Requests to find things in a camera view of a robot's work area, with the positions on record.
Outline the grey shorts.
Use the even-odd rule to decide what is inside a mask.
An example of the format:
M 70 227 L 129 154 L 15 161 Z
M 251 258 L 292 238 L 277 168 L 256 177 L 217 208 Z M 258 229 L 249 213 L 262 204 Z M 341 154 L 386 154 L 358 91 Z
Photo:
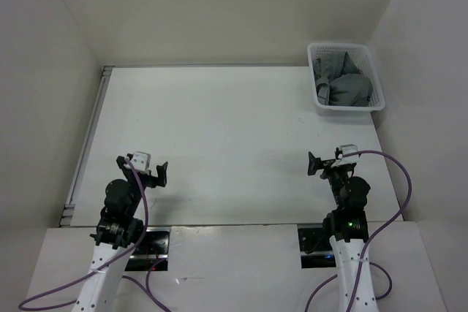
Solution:
M 320 104 L 367 107 L 373 93 L 371 80 L 354 64 L 346 51 L 322 54 L 312 69 Z

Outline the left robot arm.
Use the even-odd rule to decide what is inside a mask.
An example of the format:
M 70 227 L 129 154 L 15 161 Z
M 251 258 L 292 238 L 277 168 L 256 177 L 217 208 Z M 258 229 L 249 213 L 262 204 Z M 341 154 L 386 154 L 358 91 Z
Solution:
M 73 311 L 111 311 L 129 258 L 145 247 L 149 220 L 145 189 L 167 184 L 168 163 L 157 165 L 152 175 L 150 160 L 151 155 L 142 152 L 117 157 L 124 177 L 105 188 L 104 207 L 91 235 L 91 265 Z

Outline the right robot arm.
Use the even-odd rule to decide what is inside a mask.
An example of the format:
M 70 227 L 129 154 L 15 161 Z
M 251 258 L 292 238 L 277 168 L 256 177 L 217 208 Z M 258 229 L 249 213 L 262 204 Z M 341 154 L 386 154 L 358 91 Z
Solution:
M 354 175 L 358 159 L 341 157 L 337 148 L 333 159 L 322 160 L 308 154 L 307 174 L 326 180 L 335 199 L 336 209 L 322 222 L 322 243 L 332 248 L 339 285 L 340 311 L 378 311 L 377 297 L 371 278 L 369 255 L 365 245 L 369 240 L 365 206 L 370 185 Z

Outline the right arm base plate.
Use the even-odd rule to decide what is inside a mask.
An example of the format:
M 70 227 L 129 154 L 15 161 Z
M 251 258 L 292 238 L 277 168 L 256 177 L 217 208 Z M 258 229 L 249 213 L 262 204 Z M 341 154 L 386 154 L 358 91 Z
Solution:
M 298 241 L 303 269 L 335 267 L 331 244 L 319 226 L 299 226 Z

